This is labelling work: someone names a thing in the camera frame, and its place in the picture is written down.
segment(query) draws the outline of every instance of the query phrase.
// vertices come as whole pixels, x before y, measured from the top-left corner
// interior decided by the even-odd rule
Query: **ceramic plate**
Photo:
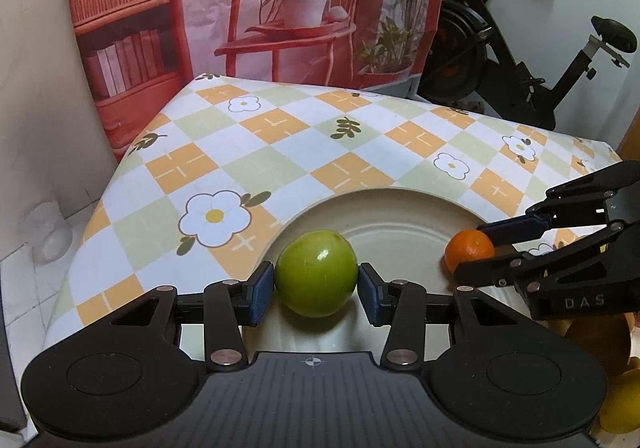
[[[367,189],[336,195],[300,213],[267,247],[263,259],[276,262],[283,248],[307,231],[332,229],[353,246],[358,262],[369,262],[387,281],[404,278],[428,292],[450,294],[442,255],[448,241],[482,220],[454,203],[414,190]],[[489,288],[491,296],[528,315],[513,290]],[[354,292],[335,315],[305,319],[273,301],[255,329],[242,331],[250,358],[255,351],[340,352],[371,351],[378,362],[389,327],[369,325]],[[425,359],[449,348],[447,325],[427,325]]]

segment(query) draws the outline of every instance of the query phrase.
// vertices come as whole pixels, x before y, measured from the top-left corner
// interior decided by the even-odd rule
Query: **book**
[[[96,52],[98,56],[98,61],[100,62],[100,69],[102,71],[102,77],[104,78],[104,82],[107,85],[107,92],[109,93],[109,97],[116,95],[116,85],[113,81],[113,76],[111,75],[111,67],[109,66],[109,59],[107,58],[107,51],[105,49],[98,50]]]
[[[89,89],[91,89],[94,98],[102,99],[109,97],[107,83],[104,81],[104,76],[102,75],[98,54],[90,52],[88,55],[83,56],[82,64],[84,65],[84,73],[89,83]]]
[[[160,46],[160,34],[158,33],[158,29],[149,31],[149,35],[151,36],[151,46],[154,51],[154,61],[156,62],[158,75],[164,74],[166,72],[166,69],[164,68],[164,63],[162,62],[162,48]]]
[[[127,68],[129,69],[131,86],[136,86],[142,82],[142,76],[140,75],[140,66],[138,65],[136,49],[133,47],[133,39],[131,36],[123,39],[122,46],[124,47],[124,53],[127,57]]]
[[[136,53],[136,61],[138,62],[138,66],[140,68],[140,77],[142,78],[142,81],[148,81],[149,74],[146,71],[145,55],[142,53],[142,42],[140,41],[140,34],[134,34],[131,37],[131,40],[133,41],[133,49]]]
[[[113,82],[116,86],[116,92],[124,92],[124,80],[122,79],[122,72],[120,71],[120,63],[118,62],[118,53],[116,52],[116,46],[111,45],[104,49],[107,53],[107,59],[109,60],[109,68],[111,69],[111,76],[113,76]]]
[[[155,78],[158,75],[158,69],[156,68],[154,48],[151,44],[151,34],[149,34],[149,31],[140,31],[140,42],[142,43],[142,53],[145,57],[146,71],[149,74],[149,79]]]
[[[175,43],[171,31],[162,31],[159,33],[160,49],[162,50],[162,63],[166,70],[178,69],[178,57],[175,52]]]
[[[116,42],[114,45],[116,46],[116,54],[118,55],[122,81],[124,81],[124,89],[129,90],[131,88],[131,79],[129,78],[129,65],[127,64],[127,57],[124,53],[124,45],[122,44],[122,41]]]

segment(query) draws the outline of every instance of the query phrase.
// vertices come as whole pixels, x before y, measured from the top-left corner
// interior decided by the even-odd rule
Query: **table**
[[[203,74],[134,141],[87,225],[45,347],[158,285],[246,279],[278,230],[347,190],[434,193],[487,221],[620,158],[609,145],[434,104]],[[595,228],[559,229],[542,254]]]

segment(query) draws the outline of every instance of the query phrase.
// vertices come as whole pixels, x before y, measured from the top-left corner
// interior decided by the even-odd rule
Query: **plant pot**
[[[284,27],[298,29],[322,25],[326,0],[282,0]]]
[[[370,86],[378,86],[389,84],[390,82],[403,81],[407,79],[411,73],[411,65],[398,70],[398,72],[367,72],[368,66],[365,66],[358,73],[358,85],[356,88],[369,88]]]

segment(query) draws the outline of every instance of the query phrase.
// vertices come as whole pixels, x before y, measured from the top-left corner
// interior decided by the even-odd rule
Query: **green apple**
[[[358,261],[340,233],[319,229],[284,248],[274,280],[280,298],[292,311],[322,318],[339,310],[353,294]]]

